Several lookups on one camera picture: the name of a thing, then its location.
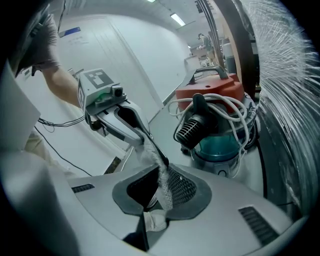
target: white cloth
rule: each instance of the white cloth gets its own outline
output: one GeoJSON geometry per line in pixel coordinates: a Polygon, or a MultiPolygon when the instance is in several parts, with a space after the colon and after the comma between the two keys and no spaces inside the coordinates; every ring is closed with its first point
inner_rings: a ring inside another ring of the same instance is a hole
{"type": "Polygon", "coordinates": [[[144,212],[145,231],[158,232],[164,230],[167,227],[166,223],[166,211],[153,210],[150,212],[144,212]]]}
{"type": "Polygon", "coordinates": [[[137,128],[137,130],[141,133],[144,139],[143,145],[135,147],[138,160],[143,165],[157,164],[159,166],[158,189],[155,192],[155,196],[165,211],[171,210],[173,208],[173,203],[172,194],[169,190],[168,184],[168,168],[162,161],[157,149],[149,140],[147,135],[145,135],[140,129],[137,128]]]}

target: white wall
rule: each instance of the white wall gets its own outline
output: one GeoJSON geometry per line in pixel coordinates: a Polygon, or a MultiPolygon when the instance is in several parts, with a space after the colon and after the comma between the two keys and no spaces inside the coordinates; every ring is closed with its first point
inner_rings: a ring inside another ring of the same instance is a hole
{"type": "MultiPolygon", "coordinates": [[[[29,100],[40,111],[41,118],[58,124],[74,118],[66,103],[50,92],[40,71],[37,71],[35,76],[25,78],[22,73],[17,77],[17,82],[29,100]]],[[[84,126],[85,123],[79,123],[71,127],[56,127],[55,131],[50,133],[44,129],[42,124],[36,124],[39,131],[62,157],[91,175],[102,175],[117,154],[104,146],[101,142],[103,140],[102,136],[99,136],[101,137],[101,141],[99,141],[91,133],[87,132],[84,126]]],[[[46,147],[52,158],[58,161],[60,165],[70,169],[79,177],[87,176],[81,170],[62,160],[49,145],[46,144],[46,147]]]]}
{"type": "Polygon", "coordinates": [[[190,54],[188,44],[176,32],[158,24],[129,16],[107,17],[126,40],[164,101],[185,78],[184,59],[190,54]]]}
{"type": "MultiPolygon", "coordinates": [[[[81,32],[59,40],[63,67],[75,72],[104,68],[114,81],[121,83],[129,98],[144,109],[149,120],[185,77],[184,59],[190,50],[185,41],[167,28],[133,17],[104,14],[65,17],[60,31],[74,27],[80,27],[81,32]]],[[[64,123],[82,115],[49,91],[39,71],[34,77],[25,79],[20,75],[17,80],[43,119],[64,123]]],[[[106,146],[108,142],[97,137],[85,122],[56,128],[54,133],[42,125],[37,127],[63,157],[92,175],[103,174],[115,156],[124,156],[121,148],[126,145],[109,135],[116,146],[111,150],[112,145],[106,146]]],[[[47,148],[62,166],[85,176],[47,148]]]]}

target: floor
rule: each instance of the floor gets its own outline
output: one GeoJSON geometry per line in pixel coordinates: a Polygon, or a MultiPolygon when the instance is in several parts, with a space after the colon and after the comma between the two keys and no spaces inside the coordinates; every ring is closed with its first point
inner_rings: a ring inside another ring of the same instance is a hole
{"type": "MultiPolygon", "coordinates": [[[[181,145],[173,140],[173,132],[177,124],[178,120],[169,115],[168,109],[165,107],[151,121],[150,131],[153,135],[154,141],[168,157],[170,163],[194,166],[191,157],[183,154],[180,150],[181,145]]],[[[122,161],[122,163],[117,167],[116,172],[121,170],[130,171],[131,169],[139,166],[141,166],[141,164],[137,159],[135,150],[133,150],[129,158],[122,161]]],[[[253,147],[245,155],[241,162],[238,175],[236,175],[234,179],[263,196],[263,173],[257,148],[253,147]]]]}

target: metal pipe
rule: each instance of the metal pipe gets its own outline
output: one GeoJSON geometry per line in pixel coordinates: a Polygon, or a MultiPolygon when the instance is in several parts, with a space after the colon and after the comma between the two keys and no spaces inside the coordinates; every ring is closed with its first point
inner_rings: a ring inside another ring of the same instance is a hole
{"type": "Polygon", "coordinates": [[[209,23],[209,27],[210,27],[210,30],[212,33],[211,35],[209,33],[209,36],[210,36],[210,39],[213,43],[215,57],[217,59],[219,66],[224,68],[225,64],[224,64],[224,60],[222,58],[222,53],[220,51],[219,36],[218,36],[217,26],[216,26],[216,23],[214,20],[214,16],[210,10],[210,7],[209,7],[207,0],[198,0],[198,3],[200,5],[203,13],[205,14],[206,20],[209,23]]]}

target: white panel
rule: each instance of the white panel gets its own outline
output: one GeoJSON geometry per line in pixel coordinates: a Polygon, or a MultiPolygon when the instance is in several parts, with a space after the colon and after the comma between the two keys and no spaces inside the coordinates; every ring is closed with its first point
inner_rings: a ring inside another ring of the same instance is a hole
{"type": "Polygon", "coordinates": [[[184,80],[187,43],[174,32],[144,20],[108,15],[135,54],[162,101],[184,80]]]}
{"type": "Polygon", "coordinates": [[[68,24],[69,28],[78,26],[81,32],[61,38],[62,63],[75,71],[103,68],[151,120],[160,108],[151,96],[137,63],[109,22],[105,18],[80,18],[68,24]]]}

